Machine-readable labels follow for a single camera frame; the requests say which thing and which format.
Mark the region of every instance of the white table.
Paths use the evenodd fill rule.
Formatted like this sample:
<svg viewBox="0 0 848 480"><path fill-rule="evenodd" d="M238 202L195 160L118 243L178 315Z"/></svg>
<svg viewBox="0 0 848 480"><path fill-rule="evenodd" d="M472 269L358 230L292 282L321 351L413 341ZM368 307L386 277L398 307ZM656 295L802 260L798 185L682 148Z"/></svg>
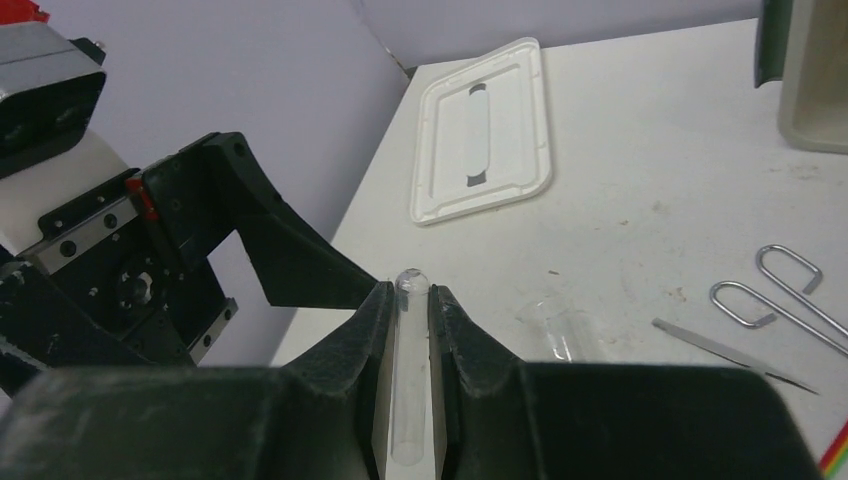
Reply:
<svg viewBox="0 0 848 480"><path fill-rule="evenodd" d="M654 329L654 317L738 348L819 390L773 383L820 456L848 417L846 359L784 319L746 330L707 295L735 279L811 318L754 266L759 247L782 243L824 270L814 302L845 316L848 157L786 145L776 127L780 84L753 88L755 28L744 21L546 49L550 187L424 228L408 213L418 102L461 62L420 67L333 245L380 279L422 269L528 360L553 360L539 325L516 318L546 298L590 318L610 361L729 365ZM803 286L806 273L777 257L775 270ZM732 300L757 315L752 300ZM274 363L349 313L301 309ZM414 478L433 478L425 451ZM398 468L390 463L389 478L412 478Z"/></svg>

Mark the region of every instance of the glass test tube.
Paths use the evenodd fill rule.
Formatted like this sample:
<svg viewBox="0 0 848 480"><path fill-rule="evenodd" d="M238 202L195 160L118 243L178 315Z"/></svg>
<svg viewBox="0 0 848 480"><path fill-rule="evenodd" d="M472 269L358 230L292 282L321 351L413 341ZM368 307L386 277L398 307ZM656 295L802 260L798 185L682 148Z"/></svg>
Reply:
<svg viewBox="0 0 848 480"><path fill-rule="evenodd" d="M404 270L395 281L397 333L392 381L392 459L412 466L424 456L427 310L430 281L420 270Z"/></svg>

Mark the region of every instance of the beige container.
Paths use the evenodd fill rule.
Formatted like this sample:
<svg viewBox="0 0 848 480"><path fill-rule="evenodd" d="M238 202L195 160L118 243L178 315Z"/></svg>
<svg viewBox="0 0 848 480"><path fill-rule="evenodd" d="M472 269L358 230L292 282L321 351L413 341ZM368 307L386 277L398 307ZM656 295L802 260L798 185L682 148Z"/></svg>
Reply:
<svg viewBox="0 0 848 480"><path fill-rule="evenodd" d="M780 132L798 148L848 153L848 0L795 0Z"/></svg>

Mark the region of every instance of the silver hook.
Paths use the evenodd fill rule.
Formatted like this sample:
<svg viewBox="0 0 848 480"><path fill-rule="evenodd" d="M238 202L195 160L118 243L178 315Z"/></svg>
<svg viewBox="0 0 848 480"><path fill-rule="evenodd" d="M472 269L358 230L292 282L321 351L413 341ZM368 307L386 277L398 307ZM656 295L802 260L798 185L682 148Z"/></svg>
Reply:
<svg viewBox="0 0 848 480"><path fill-rule="evenodd" d="M780 287L781 290L788 293L792 298L798 300L798 302L807 307L807 309L809 309L811 312L818 315L818 317L827 322L828 325L838 330L839 333L841 333L844 337L848 338L848 329L843 327L833 317L826 314L824 311L822 311L822 309L813 304L813 302L807 300L803 295L796 292L794 289L792 289L792 287L787 285L786 282L779 279L777 275L773 274L769 269L766 268L765 264L763 263L763 257L765 257L766 253L771 251L784 253L788 257L792 258L793 260L797 261L798 263L806 267L808 270L813 272L813 279L810 280L810 283L808 283L803 290L803 292L807 295L813 293L813 290L815 290L816 287L818 287L819 284L822 282L822 279L824 278L822 271L817 266L810 263L806 258L802 257L801 255L798 255L797 253L784 247L783 245L766 245L757 252L757 268L759 268L760 271L763 272L763 275L765 275L769 278L769 280L777 284L777 286Z"/></svg>
<svg viewBox="0 0 848 480"><path fill-rule="evenodd" d="M843 356L848 357L848 348L845 348L842 345L836 343L835 341L833 341L833 339L831 339L827 335L825 335L825 334L821 333L820 331L816 330L815 328L811 327L809 324L807 324L806 322L804 322L800 318L796 317L795 315L793 315L792 313L787 311L785 308L781 307L780 305L778 305L778 304L774 303L773 301L769 300L768 298L764 297L762 294L760 294L756 290L752 289L751 287L744 285L744 284L741 284L739 282L731 282L731 281L718 282L715 285L713 285L713 287L710 289L710 300L712 300L713 303L715 304L715 306L717 306L722 312L726 313L730 318L732 318L736 322L742 324L743 326L745 326L747 328L760 328L764 325L767 325L767 324L773 322L774 319L775 319L775 315L774 315L774 313L770 313L770 314L766 315L765 317L757 320L756 322L745 321L742 317L740 317L735 312L733 312L732 310L727 308L723 303L721 303L719 301L718 297L716 296L716 294L718 293L719 290L721 290L722 288L727 288L727 287L736 288L736 289L742 290L743 292L751 295L752 297L754 297L758 301L762 302L764 305L767 305L769 308L773 309L775 312L786 317L789 321L791 321L792 323L794 323L795 325L797 325L798 327L803 329L805 332L809 333L810 335L816 337L821 342L825 343L830 348L841 353Z"/></svg>

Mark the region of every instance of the wall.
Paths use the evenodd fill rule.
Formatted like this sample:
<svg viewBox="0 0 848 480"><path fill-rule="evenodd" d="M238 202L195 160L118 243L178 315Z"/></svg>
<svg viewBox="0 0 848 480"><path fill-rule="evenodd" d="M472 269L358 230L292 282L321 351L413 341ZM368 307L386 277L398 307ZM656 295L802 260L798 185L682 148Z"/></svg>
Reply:
<svg viewBox="0 0 848 480"><path fill-rule="evenodd" d="M349 0L404 67L753 18L761 0Z"/></svg>
<svg viewBox="0 0 848 480"><path fill-rule="evenodd" d="M127 164L149 165L211 131L242 131L325 237L406 85L347 0L39 3L63 35L104 42L108 79L92 128ZM291 312L267 305L236 235L211 260L241 310L204 363L266 364Z"/></svg>

